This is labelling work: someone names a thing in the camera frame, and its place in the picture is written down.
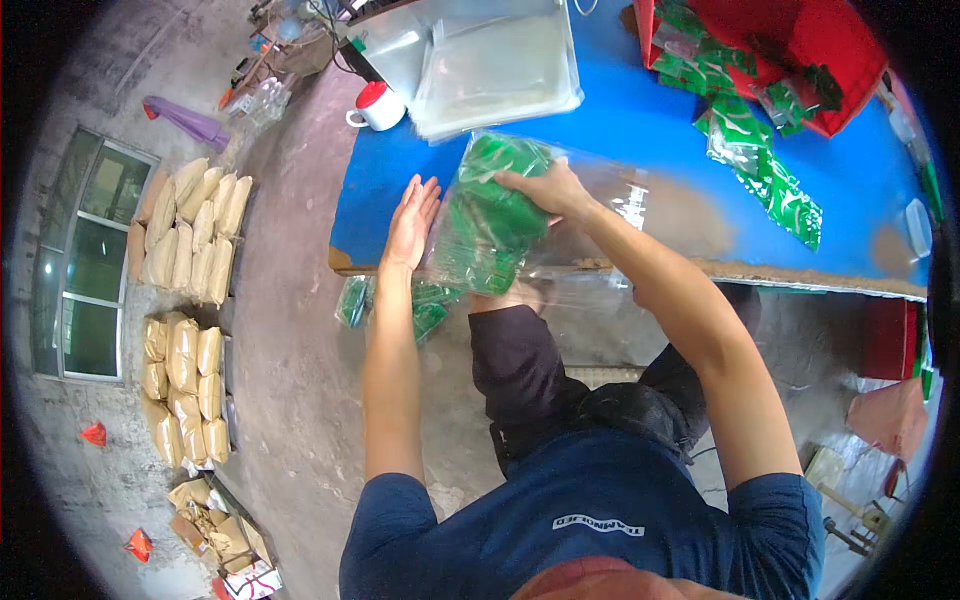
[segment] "red box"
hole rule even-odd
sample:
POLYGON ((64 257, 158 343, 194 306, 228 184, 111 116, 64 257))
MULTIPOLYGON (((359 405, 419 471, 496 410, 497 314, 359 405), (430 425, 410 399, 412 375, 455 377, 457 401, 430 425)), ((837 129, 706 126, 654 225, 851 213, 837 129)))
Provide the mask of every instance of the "red box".
POLYGON ((868 297, 860 374, 891 381, 909 379, 913 376, 916 357, 916 302, 868 297))
MULTIPOLYGON (((710 34, 729 46, 750 50, 747 36, 762 34, 802 65, 825 64, 843 89, 840 110, 819 112, 804 124, 825 137, 843 130, 874 95, 887 67, 887 57, 860 15, 846 0, 689 0, 710 34)), ((654 46, 654 0, 634 0, 643 64, 649 69, 660 55, 654 46)), ((741 96, 755 100, 749 84, 772 84, 782 68, 756 55, 756 79, 729 67, 741 96)))

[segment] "window glass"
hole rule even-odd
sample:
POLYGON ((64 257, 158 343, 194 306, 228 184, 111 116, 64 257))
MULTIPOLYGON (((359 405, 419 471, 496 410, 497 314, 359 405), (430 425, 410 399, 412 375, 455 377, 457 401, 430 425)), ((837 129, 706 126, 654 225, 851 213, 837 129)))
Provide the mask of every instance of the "window glass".
POLYGON ((150 165, 106 146, 100 149, 80 210, 126 225, 133 218, 150 165))
POLYGON ((63 299, 63 369, 116 376, 117 309, 63 299))
POLYGON ((66 268, 66 291, 119 301, 127 233, 84 218, 77 219, 66 268))
POLYGON ((77 130, 63 154, 60 174, 47 200, 40 243, 58 250, 66 247, 66 231, 77 206, 77 195, 84 182, 84 173, 100 147, 100 137, 77 130))
POLYGON ((59 375, 57 345, 57 298, 60 296, 60 268, 63 255, 40 248, 34 269, 34 300, 31 337, 34 347, 34 371, 59 375))

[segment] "window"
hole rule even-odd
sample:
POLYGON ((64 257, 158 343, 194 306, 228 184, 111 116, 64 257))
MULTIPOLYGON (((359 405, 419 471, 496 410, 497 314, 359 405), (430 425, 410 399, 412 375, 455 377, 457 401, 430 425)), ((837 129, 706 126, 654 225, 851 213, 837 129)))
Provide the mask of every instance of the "window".
POLYGON ((87 130, 67 147, 36 253, 34 371, 120 381, 128 223, 156 160, 87 130))

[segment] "navy blue t-shirt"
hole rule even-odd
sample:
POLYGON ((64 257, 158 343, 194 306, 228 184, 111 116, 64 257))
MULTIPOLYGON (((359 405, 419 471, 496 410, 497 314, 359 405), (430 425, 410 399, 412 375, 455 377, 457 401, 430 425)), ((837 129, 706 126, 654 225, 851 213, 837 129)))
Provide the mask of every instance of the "navy blue t-shirt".
POLYGON ((438 524, 423 484, 369 481, 340 562, 344 600, 508 598, 555 564, 609 556, 751 598, 812 598, 823 571, 821 497, 774 473, 712 508, 662 445, 609 429, 565 434, 438 524))

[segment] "hand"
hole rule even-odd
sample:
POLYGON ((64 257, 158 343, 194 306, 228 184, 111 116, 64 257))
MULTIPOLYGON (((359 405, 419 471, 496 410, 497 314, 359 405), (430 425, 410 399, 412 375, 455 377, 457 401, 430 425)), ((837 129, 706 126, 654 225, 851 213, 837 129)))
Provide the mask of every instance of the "hand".
POLYGON ((437 178, 420 184, 420 175, 414 175, 394 211, 380 266, 401 265, 413 272, 423 257, 426 233, 439 209, 440 186, 437 185, 437 178))
POLYGON ((566 156, 555 159, 542 177, 528 178, 513 171, 500 171, 493 178, 500 185, 525 194, 543 210, 575 222, 582 222, 596 205, 567 166, 566 156))

